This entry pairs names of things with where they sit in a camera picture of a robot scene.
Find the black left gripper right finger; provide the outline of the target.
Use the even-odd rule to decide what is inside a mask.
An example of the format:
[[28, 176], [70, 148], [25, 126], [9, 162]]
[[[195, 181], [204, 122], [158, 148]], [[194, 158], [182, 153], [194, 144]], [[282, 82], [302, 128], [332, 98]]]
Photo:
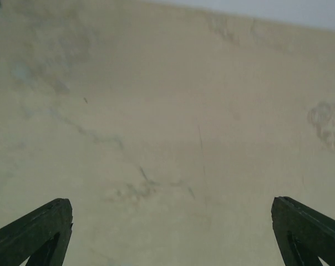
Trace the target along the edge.
[[271, 217], [285, 265], [335, 265], [335, 220], [290, 197], [274, 198]]

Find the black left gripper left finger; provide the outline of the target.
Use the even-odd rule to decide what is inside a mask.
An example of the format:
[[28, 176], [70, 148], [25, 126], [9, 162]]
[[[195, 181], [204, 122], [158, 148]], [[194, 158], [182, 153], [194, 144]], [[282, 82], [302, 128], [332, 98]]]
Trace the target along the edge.
[[62, 265], [70, 242], [73, 209], [56, 198], [0, 228], [0, 265]]

